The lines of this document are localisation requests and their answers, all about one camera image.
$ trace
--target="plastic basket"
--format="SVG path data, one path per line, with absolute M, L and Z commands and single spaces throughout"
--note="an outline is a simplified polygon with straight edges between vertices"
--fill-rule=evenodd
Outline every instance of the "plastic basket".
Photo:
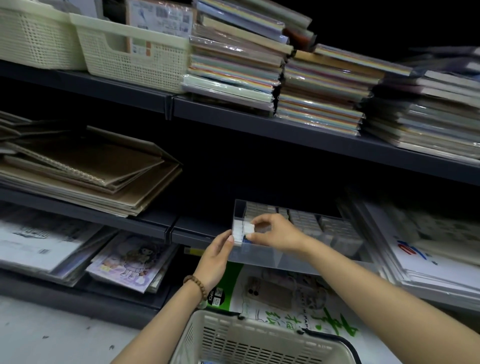
M 191 316 L 170 364 L 198 364 L 200 360 L 221 364 L 360 363 L 355 349 L 342 340 L 300 335 L 260 321 L 201 310 Z
M 77 14 L 70 14 L 70 19 L 91 74 L 182 93 L 180 82 L 190 55 L 188 39 Z M 128 37 L 148 44 L 150 54 L 129 53 Z
M 0 0 L 0 59 L 37 68 L 86 69 L 69 15 L 29 0 Z

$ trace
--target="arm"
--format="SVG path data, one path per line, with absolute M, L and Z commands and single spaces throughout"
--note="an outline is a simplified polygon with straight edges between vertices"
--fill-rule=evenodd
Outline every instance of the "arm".
M 480 335 L 447 314 L 304 235 L 279 214 L 253 224 L 272 230 L 247 239 L 293 253 L 310 263 L 404 364 L 474 364 Z
M 193 274 L 210 292 L 222 278 L 233 237 L 228 230 L 205 250 Z M 150 323 L 113 360 L 112 364 L 167 364 L 190 315 L 202 300 L 202 291 L 187 281 Z

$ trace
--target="hand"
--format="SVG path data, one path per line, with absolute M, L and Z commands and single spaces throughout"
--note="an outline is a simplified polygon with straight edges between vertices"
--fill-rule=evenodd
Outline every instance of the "hand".
M 259 245 L 267 245 L 285 253 L 302 255 L 308 236 L 298 230 L 280 214 L 263 214 L 252 220 L 255 229 L 271 225 L 272 229 L 264 234 L 254 232 L 247 234 L 247 239 Z
M 220 282 L 225 273 L 228 255 L 232 251 L 234 242 L 231 234 L 232 230 L 227 230 L 212 241 L 205 249 L 193 274 L 204 285 L 207 293 Z

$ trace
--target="white floor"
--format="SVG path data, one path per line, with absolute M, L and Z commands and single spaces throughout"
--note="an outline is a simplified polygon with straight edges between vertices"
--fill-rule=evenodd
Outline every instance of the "white floor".
M 0 363 L 103 364 L 137 330 L 0 296 Z

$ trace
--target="barcode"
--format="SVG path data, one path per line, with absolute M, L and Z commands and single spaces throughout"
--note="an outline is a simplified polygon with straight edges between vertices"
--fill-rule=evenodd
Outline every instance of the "barcode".
M 168 10 L 164 7 L 156 7 L 156 15 L 158 18 L 168 18 Z

